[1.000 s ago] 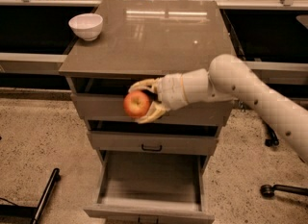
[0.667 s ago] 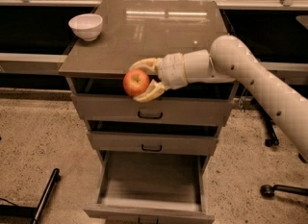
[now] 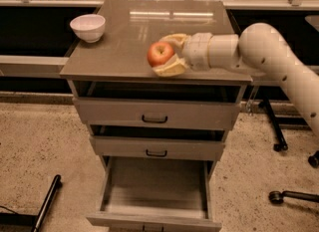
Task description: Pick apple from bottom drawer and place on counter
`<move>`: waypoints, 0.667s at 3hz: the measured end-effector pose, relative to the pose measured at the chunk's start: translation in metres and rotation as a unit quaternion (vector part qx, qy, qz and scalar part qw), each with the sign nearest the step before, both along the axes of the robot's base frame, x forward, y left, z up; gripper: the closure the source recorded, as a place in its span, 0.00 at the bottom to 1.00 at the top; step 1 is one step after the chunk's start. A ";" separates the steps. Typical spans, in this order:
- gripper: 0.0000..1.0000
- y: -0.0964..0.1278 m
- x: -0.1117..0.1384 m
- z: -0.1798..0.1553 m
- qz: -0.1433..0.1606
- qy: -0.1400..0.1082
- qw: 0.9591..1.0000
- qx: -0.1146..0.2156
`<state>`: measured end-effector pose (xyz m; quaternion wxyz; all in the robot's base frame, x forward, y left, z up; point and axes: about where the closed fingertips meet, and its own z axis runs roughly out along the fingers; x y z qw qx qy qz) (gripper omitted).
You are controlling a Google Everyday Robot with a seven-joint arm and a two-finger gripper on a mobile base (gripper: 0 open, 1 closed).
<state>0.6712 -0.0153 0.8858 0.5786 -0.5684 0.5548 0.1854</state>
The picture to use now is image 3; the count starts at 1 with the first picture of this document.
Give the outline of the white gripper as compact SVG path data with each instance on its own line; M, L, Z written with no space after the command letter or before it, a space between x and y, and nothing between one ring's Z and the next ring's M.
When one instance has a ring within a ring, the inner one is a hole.
M182 75L188 67L194 71L208 71L210 33L196 33L192 36L183 33L166 35L159 40L163 45L159 50L164 52L167 45L182 51L183 58L173 55L165 64L153 67L153 71L160 77Z

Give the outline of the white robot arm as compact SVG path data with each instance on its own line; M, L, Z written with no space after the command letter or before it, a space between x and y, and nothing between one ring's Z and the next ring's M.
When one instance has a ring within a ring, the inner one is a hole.
M150 45L147 58L160 77L213 68L249 76L265 75L279 85L313 132L319 134L319 76L296 57L281 34L268 24L253 24L241 35L167 35Z

